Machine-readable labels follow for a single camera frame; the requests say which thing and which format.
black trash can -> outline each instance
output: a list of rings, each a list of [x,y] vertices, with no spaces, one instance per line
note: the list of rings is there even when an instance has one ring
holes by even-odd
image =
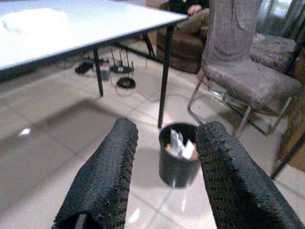
[[[185,145],[187,139],[195,143],[197,127],[188,123],[172,123],[164,127],[159,134],[161,179],[171,187],[189,187],[199,171],[200,163],[198,159],[187,160],[174,157],[165,150],[165,146],[171,142],[171,129],[183,135]]]

tiled floor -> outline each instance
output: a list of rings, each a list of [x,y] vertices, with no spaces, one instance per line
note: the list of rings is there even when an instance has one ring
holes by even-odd
[[[142,43],[132,45],[145,48]],[[101,57],[111,57],[109,50],[101,50]],[[59,69],[61,63],[0,84],[0,229],[51,228],[78,169],[120,116],[130,118],[139,129],[125,228],[216,228],[202,171],[189,189],[172,189],[159,178],[155,101],[162,66],[148,61],[146,69],[145,59],[133,54],[129,59],[137,83],[137,93],[131,95],[118,90],[119,95],[108,82],[103,83],[101,99],[93,72],[75,75],[73,68]],[[196,83],[195,75],[170,69],[164,124],[195,124],[186,105]],[[228,132],[240,121],[209,95],[200,96],[193,110],[205,121],[221,121]],[[264,137],[247,125],[240,141],[270,174],[280,138],[279,131]],[[288,166],[275,184],[305,222],[305,174]]]

chair seat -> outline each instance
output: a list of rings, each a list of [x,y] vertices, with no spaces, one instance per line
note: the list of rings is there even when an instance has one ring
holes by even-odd
[[[294,40],[257,33],[253,38],[250,58],[278,72],[285,73],[294,60]]]
[[[297,80],[250,59],[206,64],[204,70],[208,77],[226,88],[231,97],[255,110],[264,109],[272,100],[296,95],[302,87]]]

table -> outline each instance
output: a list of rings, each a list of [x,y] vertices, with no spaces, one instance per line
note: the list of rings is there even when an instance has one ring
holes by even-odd
[[[27,0],[0,2],[0,16],[28,9],[51,8],[64,12],[69,17],[65,31],[54,31],[48,36],[30,36],[7,32],[0,33],[0,78],[10,78],[17,69],[67,55],[93,50],[100,96],[103,97],[102,79],[99,71],[97,49],[167,27],[163,78],[158,127],[163,120],[164,103],[170,59],[170,46],[174,25],[187,16],[168,11],[150,9],[138,5],[110,0]]]

person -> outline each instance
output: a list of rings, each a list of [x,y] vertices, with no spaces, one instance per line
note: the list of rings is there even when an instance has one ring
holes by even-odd
[[[206,38],[210,16],[209,0],[170,0],[169,3],[170,11],[190,16],[187,20],[177,24],[177,29]],[[197,78],[202,78],[202,82],[206,86],[212,87],[212,81],[204,75],[202,68],[199,70]]]

